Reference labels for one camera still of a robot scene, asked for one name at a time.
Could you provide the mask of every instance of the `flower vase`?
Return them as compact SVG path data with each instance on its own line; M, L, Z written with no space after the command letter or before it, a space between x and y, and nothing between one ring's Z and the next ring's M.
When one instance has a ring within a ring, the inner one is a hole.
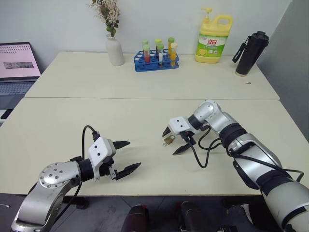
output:
M113 66L120 66L125 63L124 54L122 53L121 44L114 36L108 34L106 41L106 50L108 57Z

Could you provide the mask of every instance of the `dish soap bottle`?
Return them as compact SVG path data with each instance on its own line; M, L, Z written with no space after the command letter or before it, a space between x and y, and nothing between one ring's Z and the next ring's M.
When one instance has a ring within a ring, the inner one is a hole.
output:
M221 57L227 37L230 33L233 17L217 15L213 21L209 20L212 8L202 8L207 12L199 31L195 60L202 63L217 63ZM227 24L220 24L221 19L227 19Z

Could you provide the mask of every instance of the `black tumbler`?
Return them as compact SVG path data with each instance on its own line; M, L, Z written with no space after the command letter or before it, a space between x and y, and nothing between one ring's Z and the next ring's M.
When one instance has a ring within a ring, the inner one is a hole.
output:
M246 42L244 42L240 46L240 49L236 55L233 57L233 62L236 63L244 50L235 71L235 74L238 76L246 76L248 74L264 48L268 45L269 37L265 34L265 32L258 31L257 33L248 36L247 41L247 45Z

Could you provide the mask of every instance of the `test tube rack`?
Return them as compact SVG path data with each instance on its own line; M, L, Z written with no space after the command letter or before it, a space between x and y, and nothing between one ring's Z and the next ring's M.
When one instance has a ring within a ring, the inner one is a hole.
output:
M168 49L163 50L163 61L162 64L159 64L158 56L156 55L155 50L150 50L150 62L145 62L144 60L144 52L139 51L135 57L133 58L135 71L137 72L145 72L145 71L154 71L154 70L164 70L164 69L176 69L179 67L178 54L176 55L175 60L170 60Z

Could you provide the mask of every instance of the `floor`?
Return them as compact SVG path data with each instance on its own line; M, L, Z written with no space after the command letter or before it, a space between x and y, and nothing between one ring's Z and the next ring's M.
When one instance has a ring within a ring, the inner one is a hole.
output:
M10 225L24 196L0 194L0 228L10 231ZM147 197L89 197L89 207L84 210L70 206L52 227L51 232L119 232L130 208L142 204L149 209L151 232L180 231L175 207L177 203L196 203L205 215L209 231L221 225L235 225L239 232L260 232L247 219L240 206L226 209L223 197L216 196L147 196Z

